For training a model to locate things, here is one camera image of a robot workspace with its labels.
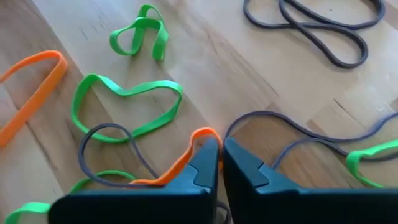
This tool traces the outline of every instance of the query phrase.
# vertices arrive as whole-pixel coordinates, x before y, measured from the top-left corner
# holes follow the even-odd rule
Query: orange rubber band
[[[218,150],[219,150],[218,167],[219,169],[222,169],[223,164],[221,160],[221,150],[223,148],[223,140],[213,128],[206,127],[206,128],[197,129],[191,134],[188,149],[184,152],[184,154],[182,154],[181,157],[177,159],[177,161],[174,162],[173,166],[166,173],[164,173],[162,176],[160,176],[158,179],[155,180],[137,179],[130,182],[130,184],[149,184],[149,185],[158,185],[158,186],[163,186],[168,184],[170,181],[176,178],[176,176],[184,169],[185,165],[188,164],[193,154],[193,146],[195,140],[206,135],[214,135],[216,137],[216,140],[218,142]]]
[[[60,52],[56,50],[45,50],[21,60],[12,66],[8,71],[6,71],[5,74],[0,76],[0,83],[3,83],[19,69],[41,60],[51,58],[58,59],[57,65],[39,86],[36,92],[31,96],[31,98],[17,112],[17,114],[15,114],[15,116],[6,124],[3,129],[0,129],[0,147],[6,147],[6,144],[14,137],[18,130],[20,130],[26,121],[35,113],[35,111],[44,104],[45,99],[49,96],[49,94],[51,94],[52,91],[54,91],[55,87],[58,85],[61,78],[67,71],[68,62]]]

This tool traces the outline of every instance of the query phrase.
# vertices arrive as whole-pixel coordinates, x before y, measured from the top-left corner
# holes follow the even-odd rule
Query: light wood grain
[[[301,0],[309,8],[341,22],[374,17],[365,1]],[[109,33],[129,25],[139,6],[156,5],[164,16],[170,40],[165,61],[151,57],[154,32],[146,34],[134,58],[115,54]],[[53,202],[84,177],[76,152],[82,133],[70,121],[70,103],[79,81],[89,73],[106,75],[124,88],[168,79],[184,87],[176,119],[139,138],[145,158],[161,173],[185,150],[190,133],[202,126],[221,135],[243,113],[279,111],[319,133],[339,138],[357,136],[381,117],[398,110],[398,4],[387,0],[387,15],[377,26],[359,33],[369,45],[368,61],[354,70],[333,67],[325,56],[294,30],[260,30],[244,18],[242,0],[3,0],[0,1],[0,71],[41,50],[55,49],[70,68],[56,91],[15,138],[0,151],[0,219],[35,200]],[[276,1],[252,0],[258,18],[281,22]],[[301,21],[300,14],[291,10]],[[355,61],[350,40],[315,31],[340,59]],[[132,33],[121,37],[128,47]],[[0,125],[24,104],[54,62],[23,69],[0,86]],[[112,121],[138,127],[170,107],[171,91],[122,99],[95,84],[80,113],[92,127]],[[347,151],[396,139],[398,121],[363,142],[342,145]],[[107,134],[118,136],[113,130]],[[288,143],[302,137],[271,118],[246,121],[234,137],[271,163]],[[92,141],[87,161],[94,171],[119,169],[150,178],[128,144]],[[279,171],[306,187],[364,187],[348,174],[344,160],[318,144],[295,149]],[[361,172],[386,186],[398,185],[398,162],[362,164]],[[224,187],[220,198],[226,201]],[[45,222],[26,215],[23,223]]]

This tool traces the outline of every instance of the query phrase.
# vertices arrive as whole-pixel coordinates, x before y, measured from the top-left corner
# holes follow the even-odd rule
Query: black device
[[[218,150],[208,140],[165,187],[87,190],[49,212],[62,223],[215,223]],[[397,189],[306,189],[265,165],[233,138],[224,142],[224,181],[235,224],[397,223]]]

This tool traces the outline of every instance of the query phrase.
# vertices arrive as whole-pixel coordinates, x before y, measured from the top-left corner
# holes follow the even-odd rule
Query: green rubber band
[[[373,182],[359,173],[358,170],[359,162],[361,161],[361,158],[364,156],[373,156],[380,152],[384,152],[395,147],[398,147],[398,139],[370,147],[369,149],[353,151],[349,153],[346,158],[347,169],[355,178],[357,178],[362,183],[376,188],[383,188],[384,187],[383,185]]]
[[[129,179],[129,181],[133,181],[136,178],[123,171],[118,171],[118,170],[107,170],[103,172],[99,172],[96,174],[97,176],[104,176],[104,175],[119,175],[121,177],[126,177]],[[85,178],[75,186],[72,187],[70,190],[70,194],[77,192],[80,190],[82,187],[84,187],[87,183],[89,183],[91,180],[89,178]],[[4,224],[18,224],[18,221],[21,217],[22,214],[24,213],[35,213],[35,214],[46,214],[51,208],[51,204],[49,203],[42,203],[42,202],[29,202],[23,205],[21,208],[18,208],[17,210],[11,212],[5,219]]]
[[[150,9],[153,9],[159,15],[159,19],[147,17],[147,13]],[[130,26],[113,31],[109,38],[109,44],[117,54],[135,55],[142,47],[142,44],[144,42],[145,30],[148,27],[158,30],[154,48],[152,50],[152,57],[155,60],[163,60],[166,51],[167,40],[169,38],[169,33],[167,32],[163,17],[160,14],[159,10],[149,4],[141,6],[137,19]],[[135,32],[132,38],[131,51],[126,52],[119,45],[118,38],[120,34],[129,29],[135,29]]]
[[[102,172],[96,173],[95,175],[98,176],[98,177],[102,177],[102,176],[104,176],[104,175],[118,175],[118,176],[125,177],[125,178],[129,179],[130,182],[136,179],[133,175],[128,174],[128,173],[123,172],[123,171],[118,171],[118,170],[107,170],[107,171],[102,171]],[[79,190],[82,189],[86,184],[88,184],[88,183],[90,183],[90,182],[91,182],[91,179],[90,179],[90,178],[88,178],[88,177],[87,177],[87,178],[84,178],[83,180],[77,182],[77,183],[70,189],[69,193],[70,193],[70,194],[73,194],[73,193],[79,191]]]
[[[106,87],[108,87],[111,91],[113,91],[115,94],[119,96],[134,96],[138,95],[140,93],[145,93],[147,91],[155,90],[157,88],[168,88],[176,92],[177,94],[177,100],[174,102],[172,107],[166,111],[164,114],[160,115],[158,118],[156,118],[153,121],[149,121],[148,123],[142,125],[139,128],[136,128],[131,134],[133,137],[138,137],[143,134],[149,133],[151,131],[154,131],[163,125],[171,122],[175,115],[177,114],[178,107],[180,106],[180,103],[182,101],[182,87],[173,81],[170,80],[159,80],[159,81],[153,81],[153,82],[147,82],[147,83],[142,83],[139,84],[131,89],[123,89],[120,86],[118,86],[115,82],[110,80],[109,78],[102,76],[102,75],[97,75],[97,74],[90,74],[87,75],[79,84],[78,88],[76,89],[75,96],[73,97],[72,101],[72,121],[75,123],[75,125],[81,129],[85,134],[89,131],[89,129],[82,124],[79,119],[78,119],[78,112],[80,109],[81,102],[84,98],[84,95],[87,93],[88,89],[96,82],[97,80],[101,81],[104,83]],[[108,136],[104,136],[102,134],[94,134],[93,138],[103,141],[103,142],[108,142],[108,143],[121,143],[121,142],[126,142],[128,138],[122,138],[122,139],[117,139],[117,138],[112,138]]]
[[[18,224],[19,218],[23,213],[36,213],[46,214],[50,210],[51,205],[49,203],[42,202],[29,202],[23,205],[21,208],[11,212],[5,219],[4,224]]]

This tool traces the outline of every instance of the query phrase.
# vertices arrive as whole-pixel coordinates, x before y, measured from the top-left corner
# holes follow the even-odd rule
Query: wooden surface
[[[269,22],[283,21],[276,1],[253,0],[252,12]],[[374,17],[365,1],[301,0],[341,22]],[[155,32],[148,32],[137,57],[115,54],[112,30],[129,25],[141,4],[156,5],[170,40],[163,63],[152,60]],[[260,30],[244,18],[242,0],[2,0],[0,1],[0,73],[41,50],[63,52],[70,67],[43,107],[0,151],[0,219],[30,201],[53,202],[84,177],[76,152],[82,133],[70,121],[72,94],[89,73],[106,75],[129,88],[169,79],[184,87],[174,122],[139,138],[138,145],[157,172],[164,172],[185,150],[190,133],[202,126],[224,135],[229,124],[253,110],[280,111],[298,123],[334,137],[357,136],[379,118],[398,110],[398,3],[386,0],[387,15],[359,33],[369,45],[368,61],[354,70],[333,67],[298,32]],[[354,61],[356,47],[344,37],[316,31],[339,58]],[[132,33],[123,35],[127,47]],[[21,70],[0,86],[0,126],[40,85],[55,62]],[[120,99],[95,85],[80,116],[92,127],[113,121],[132,129],[163,113],[175,100],[170,91]],[[393,120],[371,139],[343,145],[347,151],[396,139]],[[106,131],[116,135],[113,130]],[[238,141],[267,163],[302,135],[269,118],[252,119],[234,133]],[[150,178],[127,144],[92,141],[87,160],[94,171],[126,170]],[[343,158],[318,144],[294,150],[279,171],[306,187],[364,187],[348,174]],[[363,164],[361,172],[386,186],[398,185],[398,161]],[[220,183],[220,198],[226,200]],[[44,222],[27,215],[23,223]]]

